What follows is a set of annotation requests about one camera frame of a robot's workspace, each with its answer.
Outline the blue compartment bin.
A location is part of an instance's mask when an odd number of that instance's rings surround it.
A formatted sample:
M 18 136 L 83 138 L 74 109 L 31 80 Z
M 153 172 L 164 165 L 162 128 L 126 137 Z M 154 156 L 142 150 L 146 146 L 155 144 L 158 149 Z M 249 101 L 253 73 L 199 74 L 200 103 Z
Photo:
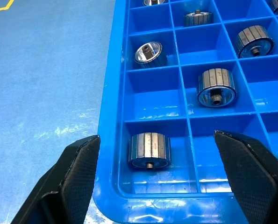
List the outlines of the blue compartment bin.
M 229 186 L 215 130 L 260 140 L 278 158 L 278 15 L 270 0 L 116 0 L 98 134 L 93 199 L 118 223 L 248 224 Z M 195 10 L 210 24 L 184 27 Z M 234 39 L 260 25 L 274 40 L 266 56 L 238 58 Z M 160 42 L 167 65 L 140 68 L 137 49 Z M 197 100 L 199 75 L 232 72 L 237 96 L 229 105 Z M 129 140 L 140 133 L 171 139 L 171 165 L 140 169 L 128 163 Z

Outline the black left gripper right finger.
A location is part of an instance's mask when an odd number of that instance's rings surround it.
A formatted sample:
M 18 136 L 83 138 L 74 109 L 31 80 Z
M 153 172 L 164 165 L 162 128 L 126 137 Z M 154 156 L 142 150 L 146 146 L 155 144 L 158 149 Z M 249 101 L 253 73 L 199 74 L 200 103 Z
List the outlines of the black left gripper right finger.
M 215 130 L 232 192 L 249 224 L 278 224 L 278 159 L 244 134 Z

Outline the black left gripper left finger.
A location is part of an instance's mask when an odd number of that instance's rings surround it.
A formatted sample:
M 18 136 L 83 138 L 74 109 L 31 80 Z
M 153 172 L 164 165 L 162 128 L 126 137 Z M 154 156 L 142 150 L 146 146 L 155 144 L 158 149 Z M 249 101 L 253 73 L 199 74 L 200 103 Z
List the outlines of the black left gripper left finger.
M 11 224 L 83 224 L 93 194 L 100 136 L 68 145 L 38 180 Z

